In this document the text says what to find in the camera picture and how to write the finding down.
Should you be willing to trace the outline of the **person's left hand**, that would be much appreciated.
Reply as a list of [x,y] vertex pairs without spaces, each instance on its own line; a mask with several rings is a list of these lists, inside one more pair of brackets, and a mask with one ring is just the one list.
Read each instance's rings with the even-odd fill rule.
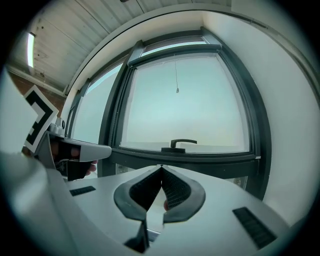
[[51,141],[50,150],[55,169],[68,181],[83,179],[97,170],[98,160],[80,162],[81,146]]

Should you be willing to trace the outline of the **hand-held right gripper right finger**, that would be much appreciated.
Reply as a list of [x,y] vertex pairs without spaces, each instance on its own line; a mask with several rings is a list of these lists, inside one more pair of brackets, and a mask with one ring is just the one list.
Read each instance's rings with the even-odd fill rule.
[[162,189],[168,205],[168,211],[163,215],[165,224],[189,220],[206,199],[206,192],[199,182],[168,166],[162,167]]

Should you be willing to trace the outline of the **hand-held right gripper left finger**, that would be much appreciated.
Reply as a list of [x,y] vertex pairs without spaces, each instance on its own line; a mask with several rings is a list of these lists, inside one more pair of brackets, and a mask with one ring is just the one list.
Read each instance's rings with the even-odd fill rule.
[[147,212],[162,187],[162,166],[153,169],[119,185],[113,199],[122,214],[131,220],[139,221],[137,235],[124,243],[125,246],[144,253],[149,248]]

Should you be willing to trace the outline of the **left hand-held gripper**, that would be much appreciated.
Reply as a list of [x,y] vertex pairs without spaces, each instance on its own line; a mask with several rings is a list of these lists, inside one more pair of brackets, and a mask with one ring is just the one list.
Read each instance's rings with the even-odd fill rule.
[[109,146],[65,137],[64,121],[57,115],[58,109],[37,86],[21,94],[8,71],[2,70],[3,153],[20,153],[26,148],[32,157],[53,170],[57,169],[51,153],[52,141],[79,145],[80,162],[99,161],[111,156],[112,149]]

